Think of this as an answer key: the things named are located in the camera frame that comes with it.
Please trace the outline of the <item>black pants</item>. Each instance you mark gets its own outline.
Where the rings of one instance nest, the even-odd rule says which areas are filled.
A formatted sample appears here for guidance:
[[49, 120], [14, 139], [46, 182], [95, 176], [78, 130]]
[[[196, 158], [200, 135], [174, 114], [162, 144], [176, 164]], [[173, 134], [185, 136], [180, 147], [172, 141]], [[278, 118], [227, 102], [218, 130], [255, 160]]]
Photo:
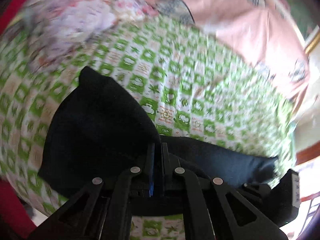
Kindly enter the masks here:
[[185, 194], [168, 191], [162, 198], [162, 144], [169, 157], [198, 177], [219, 177], [229, 186], [273, 179], [275, 158], [234, 152], [188, 137], [160, 135], [146, 111], [114, 79], [85, 67], [79, 84], [59, 105], [46, 136], [39, 176], [52, 189], [72, 198], [99, 177], [112, 192], [120, 174], [153, 163], [143, 172], [153, 195], [141, 199], [148, 216], [175, 213]]

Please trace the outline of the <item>green white patterned bedsheet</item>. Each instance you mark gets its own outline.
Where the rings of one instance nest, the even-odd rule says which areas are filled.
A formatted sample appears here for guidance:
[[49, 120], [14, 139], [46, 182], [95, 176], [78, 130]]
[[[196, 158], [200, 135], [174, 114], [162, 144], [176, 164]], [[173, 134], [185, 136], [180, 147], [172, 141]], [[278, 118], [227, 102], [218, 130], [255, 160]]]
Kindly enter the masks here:
[[30, 72], [26, 35], [1, 39], [1, 154], [14, 189], [52, 214], [65, 198], [38, 175], [49, 123], [85, 66], [114, 78], [157, 131], [256, 157], [277, 157], [272, 185], [293, 165], [291, 103], [215, 38], [167, 17], [121, 23], [52, 72]]

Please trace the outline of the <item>red cloth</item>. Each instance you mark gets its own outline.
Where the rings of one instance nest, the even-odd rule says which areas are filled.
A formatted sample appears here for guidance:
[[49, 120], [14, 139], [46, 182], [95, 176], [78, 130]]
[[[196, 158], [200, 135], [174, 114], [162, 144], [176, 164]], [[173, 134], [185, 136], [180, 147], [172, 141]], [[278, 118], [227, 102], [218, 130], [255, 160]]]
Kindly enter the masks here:
[[[1, 33], [17, 15], [26, 0], [4, 0], [1, 12]], [[1, 239], [26, 239], [36, 228], [21, 203], [14, 182], [15, 172], [7, 165], [5, 154], [1, 154]]]

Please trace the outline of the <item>pink quilt with plaid hearts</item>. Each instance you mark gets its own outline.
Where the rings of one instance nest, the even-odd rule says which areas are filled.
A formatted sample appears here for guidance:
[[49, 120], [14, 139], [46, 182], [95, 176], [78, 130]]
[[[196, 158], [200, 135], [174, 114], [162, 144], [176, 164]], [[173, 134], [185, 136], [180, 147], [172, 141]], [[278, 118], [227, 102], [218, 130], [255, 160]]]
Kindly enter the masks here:
[[[163, 0], [146, 0], [158, 5]], [[240, 54], [278, 92], [302, 104], [310, 70], [295, 26], [275, 0], [182, 0], [197, 27]]]

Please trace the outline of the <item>floral white purple cloth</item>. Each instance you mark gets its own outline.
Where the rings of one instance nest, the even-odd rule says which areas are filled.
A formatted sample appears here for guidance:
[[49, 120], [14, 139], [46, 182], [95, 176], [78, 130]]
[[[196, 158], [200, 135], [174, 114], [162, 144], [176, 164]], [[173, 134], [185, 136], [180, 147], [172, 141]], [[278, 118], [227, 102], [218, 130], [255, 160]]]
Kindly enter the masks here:
[[27, 66], [33, 73], [48, 72], [76, 47], [89, 47], [93, 37], [117, 23], [157, 14], [145, 0], [27, 0], [21, 18], [1, 39], [26, 35]]

